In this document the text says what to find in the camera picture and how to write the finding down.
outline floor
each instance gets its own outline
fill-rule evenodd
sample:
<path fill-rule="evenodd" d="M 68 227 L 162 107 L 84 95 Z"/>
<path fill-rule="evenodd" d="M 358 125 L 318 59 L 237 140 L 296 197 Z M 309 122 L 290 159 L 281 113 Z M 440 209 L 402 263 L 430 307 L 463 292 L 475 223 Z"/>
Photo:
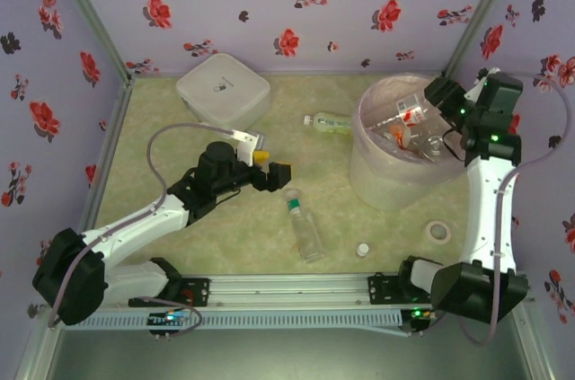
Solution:
<path fill-rule="evenodd" d="M 471 324 L 480 338 L 486 325 Z M 527 380 L 510 317 L 487 348 L 455 317 L 423 337 L 359 330 L 202 331 L 156 342 L 146 331 L 66 331 L 49 380 Z"/>
<path fill-rule="evenodd" d="M 272 108 L 251 128 L 266 135 L 271 161 L 293 165 L 288 187 L 302 191 L 328 250 L 326 258 L 306 264 L 280 192 L 243 190 L 237 198 L 179 232 L 150 243 L 128 263 L 164 257 L 182 274 L 344 273 L 397 270 L 416 255 L 449 264 L 463 248 L 467 222 L 467 181 L 443 183 L 400 212 L 364 204 L 349 185 L 352 138 L 324 134 L 303 125 L 303 116 L 326 110 L 353 112 L 361 94 L 381 76 L 271 76 Z M 132 93 L 111 167 L 97 225 L 106 225 L 149 204 L 159 184 L 146 165 L 146 143 L 159 128 L 194 121 L 175 91 L 175 78 L 138 79 Z M 211 141 L 205 130 L 181 128 L 158 138 L 153 160 L 171 183 L 178 181 Z M 453 237 L 436 245 L 423 235 L 431 220 L 445 221 Z M 371 253 L 356 257 L 358 243 Z"/>

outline round plastic bucket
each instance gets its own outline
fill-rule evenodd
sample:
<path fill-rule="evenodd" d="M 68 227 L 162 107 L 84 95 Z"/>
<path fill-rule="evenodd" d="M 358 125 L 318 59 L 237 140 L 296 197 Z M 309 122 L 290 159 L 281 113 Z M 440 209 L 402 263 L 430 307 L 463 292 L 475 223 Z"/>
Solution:
<path fill-rule="evenodd" d="M 423 198 L 441 182 L 454 179 L 464 166 L 454 157 L 441 163 L 406 154 L 397 145 L 376 144 L 371 130 L 379 120 L 388 118 L 381 109 L 413 94 L 423 96 L 431 78 L 402 74 L 389 76 L 371 85 L 361 97 L 353 116 L 353 149 L 349 165 L 349 183 L 368 205 L 381 210 L 403 209 Z M 445 122 L 445 131 L 449 126 Z"/>

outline tape roll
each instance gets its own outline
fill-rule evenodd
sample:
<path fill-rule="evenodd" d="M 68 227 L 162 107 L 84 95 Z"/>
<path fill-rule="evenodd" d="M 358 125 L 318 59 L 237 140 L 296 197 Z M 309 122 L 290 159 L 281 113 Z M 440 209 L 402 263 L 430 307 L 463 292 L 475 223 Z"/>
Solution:
<path fill-rule="evenodd" d="M 443 245 L 451 240 L 451 230 L 443 221 L 430 221 L 425 227 L 425 235 L 433 243 Z"/>

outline lavender wall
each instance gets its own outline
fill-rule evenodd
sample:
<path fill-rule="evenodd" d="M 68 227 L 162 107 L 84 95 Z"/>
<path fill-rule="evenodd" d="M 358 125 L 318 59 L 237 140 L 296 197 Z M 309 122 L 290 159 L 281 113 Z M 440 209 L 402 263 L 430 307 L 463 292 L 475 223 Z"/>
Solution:
<path fill-rule="evenodd" d="M 0 1 L 0 377 L 13 378 L 42 302 L 33 274 L 78 226 L 120 80 L 71 0 Z"/>
<path fill-rule="evenodd" d="M 548 76 L 543 83 L 522 78 L 517 114 L 524 163 L 549 152 L 563 132 L 565 110 L 551 83 L 563 86 L 575 106 L 574 14 L 575 0 L 497 0 L 458 76 L 467 87 L 483 66 Z M 513 200 L 517 265 L 529 277 L 552 338 L 559 378 L 575 373 L 575 138 L 568 142 L 520 177 Z"/>
<path fill-rule="evenodd" d="M 215 51 L 259 71 L 440 70 L 479 2 L 91 1 L 131 70 L 173 74 Z"/>

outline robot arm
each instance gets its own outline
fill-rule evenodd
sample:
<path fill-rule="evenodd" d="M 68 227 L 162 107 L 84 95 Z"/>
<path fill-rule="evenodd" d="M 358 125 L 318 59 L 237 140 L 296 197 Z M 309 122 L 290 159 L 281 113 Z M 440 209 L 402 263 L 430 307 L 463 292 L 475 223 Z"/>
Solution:
<path fill-rule="evenodd" d="M 464 249 L 455 265 L 410 257 L 402 264 L 410 283 L 430 294 L 440 310 L 489 323 L 493 296 L 495 256 L 500 258 L 499 320 L 518 304 L 528 290 L 527 280 L 516 275 L 511 248 L 511 201 L 515 178 L 504 189 L 500 252 L 495 252 L 496 204 L 501 182 L 519 165 L 521 139 L 509 134 L 512 111 L 523 85 L 492 69 L 480 73 L 477 85 L 465 92 L 446 78 L 426 88 L 426 98 L 442 117 L 462 134 L 465 167 L 470 184 L 469 222 Z"/>
<path fill-rule="evenodd" d="M 32 281 L 50 305 L 54 305 L 78 253 L 101 239 L 70 276 L 57 311 L 65 324 L 81 322 L 102 304 L 126 304 L 138 296 L 173 300 L 181 292 L 181 276 L 167 261 L 152 259 L 136 266 L 118 266 L 119 263 L 165 234 L 192 225 L 220 203 L 238 195 L 245 185 L 251 184 L 259 191 L 275 191 L 291 180 L 288 164 L 270 163 L 270 171 L 265 173 L 253 163 L 257 137 L 235 131 L 232 138 L 240 140 L 237 151 L 226 142 L 209 144 L 199 157 L 198 166 L 189 169 L 167 190 L 161 205 L 157 200 L 116 223 L 83 234 L 66 229 L 56 235 Z"/>

